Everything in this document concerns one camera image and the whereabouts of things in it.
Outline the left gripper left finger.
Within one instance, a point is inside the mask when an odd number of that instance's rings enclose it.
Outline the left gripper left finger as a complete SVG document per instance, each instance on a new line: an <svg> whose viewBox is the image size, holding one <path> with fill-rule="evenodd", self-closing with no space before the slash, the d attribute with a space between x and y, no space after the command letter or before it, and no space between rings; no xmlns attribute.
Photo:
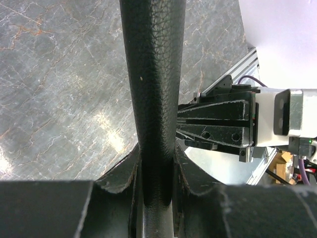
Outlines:
<svg viewBox="0 0 317 238"><path fill-rule="evenodd" d="M2 181L3 238L134 238L135 147L97 181Z"/></svg>

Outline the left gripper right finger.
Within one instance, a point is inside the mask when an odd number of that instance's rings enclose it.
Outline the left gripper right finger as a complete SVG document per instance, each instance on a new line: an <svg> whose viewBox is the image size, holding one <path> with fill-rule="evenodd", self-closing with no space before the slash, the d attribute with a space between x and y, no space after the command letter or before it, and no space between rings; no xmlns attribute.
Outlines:
<svg viewBox="0 0 317 238"><path fill-rule="evenodd" d="M172 197L178 238L314 238L317 189L305 185L224 185L174 153Z"/></svg>

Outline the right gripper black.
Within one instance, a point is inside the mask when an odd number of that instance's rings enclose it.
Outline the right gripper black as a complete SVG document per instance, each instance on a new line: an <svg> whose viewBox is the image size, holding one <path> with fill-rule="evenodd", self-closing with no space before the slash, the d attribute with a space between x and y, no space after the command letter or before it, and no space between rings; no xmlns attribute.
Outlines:
<svg viewBox="0 0 317 238"><path fill-rule="evenodd" d="M237 155L250 161L257 143L259 90L251 85L232 85L231 90L216 96L194 96L177 117L184 119L176 131L184 144L204 150Z"/></svg>

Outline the black zipper tool case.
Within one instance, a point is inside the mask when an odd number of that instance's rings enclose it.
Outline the black zipper tool case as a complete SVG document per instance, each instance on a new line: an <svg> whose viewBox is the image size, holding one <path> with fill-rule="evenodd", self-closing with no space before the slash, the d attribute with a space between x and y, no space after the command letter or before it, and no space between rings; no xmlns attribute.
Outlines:
<svg viewBox="0 0 317 238"><path fill-rule="evenodd" d="M173 237L172 191L186 2L122 0L146 238Z"/></svg>

